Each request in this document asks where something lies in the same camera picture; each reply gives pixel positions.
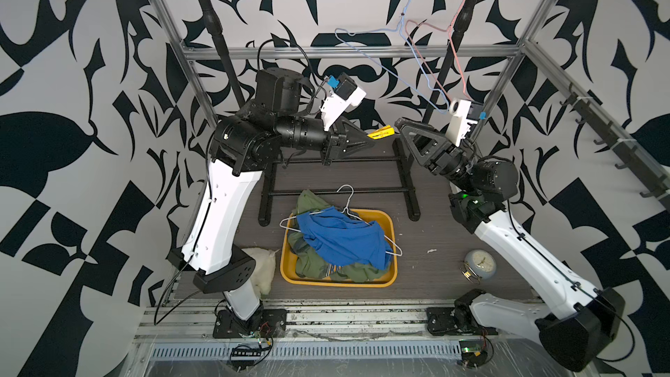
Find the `pink wire hanger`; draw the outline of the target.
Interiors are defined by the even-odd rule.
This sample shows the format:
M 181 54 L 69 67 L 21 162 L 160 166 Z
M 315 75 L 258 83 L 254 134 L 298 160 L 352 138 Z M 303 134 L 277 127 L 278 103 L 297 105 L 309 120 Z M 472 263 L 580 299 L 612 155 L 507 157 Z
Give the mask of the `pink wire hanger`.
M 468 95 L 468 92 L 467 92 L 467 85 L 466 85 L 465 75 L 464 75 L 464 71 L 462 69 L 462 66 L 460 64 L 459 58 L 458 58 L 458 52 L 456 50 L 455 39 L 454 39 L 456 23 L 457 23 L 459 17 L 461 16 L 461 13 L 463 12 L 467 1 L 468 0 L 462 0 L 462 2 L 460 3 L 457 11 L 455 12 L 455 15 L 452 18 L 451 23 L 449 24 L 449 26 L 447 28 L 442 29 L 440 27 L 437 27 L 436 25 L 429 24 L 426 20 L 424 20 L 421 23 L 417 23 L 416 21 L 413 21 L 413 20 L 409 20 L 409 22 L 415 24 L 417 28 L 421 28 L 422 26 L 426 25 L 428 27 L 433 28 L 436 31 L 440 31 L 440 32 L 443 32 L 443 33 L 447 34 L 447 36 L 448 36 L 448 43 L 447 43 L 448 51 L 452 52 L 453 61 L 456 64 L 457 73 L 459 73 L 460 79 L 461 79 L 461 82 L 462 82 L 463 93 L 464 93 L 465 98 L 466 98 L 467 101 L 472 101 L 471 97 Z M 406 44 L 409 46 L 409 50 L 412 52 L 415 60 L 417 61 L 417 64 L 420 67 L 420 71 L 422 72 L 422 74 L 424 75 L 424 77 L 426 78 L 427 81 L 429 81 L 429 79 L 432 79 L 434 81 L 434 83 L 437 85 L 437 87 L 429 87 L 429 90 L 431 92 L 438 92 L 438 94 L 440 94 L 445 99 L 445 102 L 447 104 L 447 110 L 451 112 L 454 109 L 455 104 L 452 102 L 452 99 L 448 95 L 447 91 L 444 89 L 443 80 L 438 80 L 438 76 L 435 73 L 433 73 L 430 70 L 429 67 L 427 69 L 423 68 L 427 64 L 427 61 L 423 57 L 423 55 L 420 53 L 420 51 L 419 51 L 416 43 L 414 42 L 412 36 L 409 34 L 408 29 L 407 29 L 407 24 L 403 24 L 403 28 L 405 29 L 405 33 L 407 35 L 406 38 L 405 38 Z

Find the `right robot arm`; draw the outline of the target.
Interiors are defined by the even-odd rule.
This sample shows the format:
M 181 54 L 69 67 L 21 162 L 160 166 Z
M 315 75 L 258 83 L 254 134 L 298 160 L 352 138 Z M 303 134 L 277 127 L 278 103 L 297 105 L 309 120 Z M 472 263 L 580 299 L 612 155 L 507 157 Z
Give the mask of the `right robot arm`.
M 516 221 L 509 200 L 518 193 L 519 174 L 512 161 L 479 157 L 429 124 L 400 118 L 395 126 L 418 164 L 456 186 L 448 196 L 455 221 L 495 250 L 540 298 L 517 302 L 471 290 L 455 301 L 446 333 L 495 328 L 536 342 L 572 372 L 583 371 L 616 339 L 624 298 L 580 277 Z

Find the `blue tank top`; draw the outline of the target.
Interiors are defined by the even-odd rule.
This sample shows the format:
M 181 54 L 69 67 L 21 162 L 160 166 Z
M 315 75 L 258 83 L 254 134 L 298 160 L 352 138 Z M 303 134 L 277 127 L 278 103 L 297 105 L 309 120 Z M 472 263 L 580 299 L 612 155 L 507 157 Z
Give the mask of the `blue tank top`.
M 392 256 L 384 230 L 377 222 L 364 223 L 335 207 L 297 215 L 297 223 L 305 242 L 321 258 L 333 266 L 371 265 L 387 270 Z

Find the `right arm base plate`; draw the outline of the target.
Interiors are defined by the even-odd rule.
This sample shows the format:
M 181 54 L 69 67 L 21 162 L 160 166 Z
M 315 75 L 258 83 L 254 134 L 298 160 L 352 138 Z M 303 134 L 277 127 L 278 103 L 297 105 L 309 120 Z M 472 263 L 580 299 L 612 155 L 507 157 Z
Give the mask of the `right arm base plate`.
M 426 313 L 433 336 L 499 335 L 497 329 L 481 326 L 466 307 L 429 307 Z

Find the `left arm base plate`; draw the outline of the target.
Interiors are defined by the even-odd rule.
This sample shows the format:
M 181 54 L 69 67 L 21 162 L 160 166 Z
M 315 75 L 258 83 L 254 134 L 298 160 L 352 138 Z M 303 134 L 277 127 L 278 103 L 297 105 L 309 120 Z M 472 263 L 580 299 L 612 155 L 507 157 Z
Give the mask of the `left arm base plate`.
M 216 314 L 214 339 L 245 337 L 274 338 L 281 336 L 287 324 L 285 309 L 264 309 L 262 306 L 249 319 L 240 319 L 229 308 Z

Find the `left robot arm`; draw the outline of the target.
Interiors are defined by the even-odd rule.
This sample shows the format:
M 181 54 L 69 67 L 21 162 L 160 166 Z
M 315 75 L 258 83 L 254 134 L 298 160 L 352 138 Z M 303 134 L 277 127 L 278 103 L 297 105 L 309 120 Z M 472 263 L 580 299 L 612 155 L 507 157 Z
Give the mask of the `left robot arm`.
M 250 281 L 253 258 L 235 246 L 234 237 L 251 191 L 274 167 L 283 148 L 317 151 L 328 165 L 373 139 L 344 116 L 366 98 L 366 92 L 343 73 L 321 82 L 326 98 L 315 118 L 299 108 L 303 74 L 279 67 L 256 74 L 256 94 L 234 115 L 222 116 L 209 139 L 206 179 L 200 205 L 184 243 L 167 259 L 179 271 L 195 272 L 202 293 L 222 293 L 234 318 L 248 321 L 261 310 Z

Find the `white wire hanger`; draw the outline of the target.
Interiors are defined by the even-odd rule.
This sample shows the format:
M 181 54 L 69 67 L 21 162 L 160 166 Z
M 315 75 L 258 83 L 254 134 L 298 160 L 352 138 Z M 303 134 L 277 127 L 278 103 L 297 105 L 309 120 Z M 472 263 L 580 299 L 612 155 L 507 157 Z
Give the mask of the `white wire hanger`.
M 343 190 L 344 188 L 349 188 L 351 193 L 350 193 L 349 197 L 347 198 L 347 204 L 344 206 L 344 208 L 341 210 L 341 212 L 343 214 L 347 215 L 350 218 L 357 219 L 361 222 L 364 222 L 364 223 L 368 224 L 368 221 L 364 220 L 362 217 L 360 217 L 358 214 L 355 214 L 350 209 L 351 200 L 352 200 L 353 196 L 355 195 L 355 188 L 352 185 L 343 184 L 335 191 L 335 193 L 336 194 L 340 193 L 340 191 Z M 287 231 L 300 232 L 300 229 L 295 229 L 295 228 L 291 227 L 291 222 L 293 220 L 297 220 L 297 219 L 298 219 L 297 216 L 288 216 L 287 218 L 282 219 L 280 221 L 279 226 L 281 228 L 287 230 Z M 387 242 L 389 242 L 389 244 L 392 248 L 392 251 L 386 251 L 386 253 L 388 255 L 392 256 L 392 257 L 396 257 L 396 258 L 402 257 L 403 256 L 403 250 L 401 249 L 401 247 L 398 244 L 396 244 L 395 240 L 393 238 L 387 236 L 387 235 L 384 235 L 384 237 L 387 240 Z

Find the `dark green printed tank top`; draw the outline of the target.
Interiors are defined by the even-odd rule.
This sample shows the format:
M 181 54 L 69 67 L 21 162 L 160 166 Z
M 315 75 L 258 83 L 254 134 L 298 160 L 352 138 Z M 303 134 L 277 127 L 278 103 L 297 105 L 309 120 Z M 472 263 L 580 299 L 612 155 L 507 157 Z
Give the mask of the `dark green printed tank top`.
M 335 207 L 310 190 L 304 190 L 298 197 L 296 208 L 291 216 L 297 216 L 305 212 L 315 212 L 321 209 Z M 291 222 L 291 227 L 298 229 L 297 220 Z M 323 280 L 330 279 L 333 282 L 345 282 L 352 284 L 368 284 L 376 279 L 382 278 L 395 257 L 392 257 L 387 270 L 378 270 L 371 265 L 352 264 L 347 266 L 333 266 L 324 261 L 317 252 L 305 242 L 301 232 L 288 231 L 288 244 L 292 253 L 297 256 L 295 273 L 300 279 Z

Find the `yellow clothespin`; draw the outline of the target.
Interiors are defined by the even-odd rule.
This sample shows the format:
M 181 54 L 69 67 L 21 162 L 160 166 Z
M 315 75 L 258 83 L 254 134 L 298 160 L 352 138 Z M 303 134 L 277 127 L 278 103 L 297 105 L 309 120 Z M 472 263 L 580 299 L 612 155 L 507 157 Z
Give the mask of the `yellow clothespin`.
M 381 139 L 384 139 L 384 138 L 387 138 L 387 137 L 390 137 L 390 136 L 393 136 L 393 135 L 395 135 L 394 127 L 392 127 L 390 125 L 386 125 L 385 127 L 381 127 L 379 129 L 371 132 L 367 136 L 369 138 L 373 139 L 373 140 L 381 140 Z

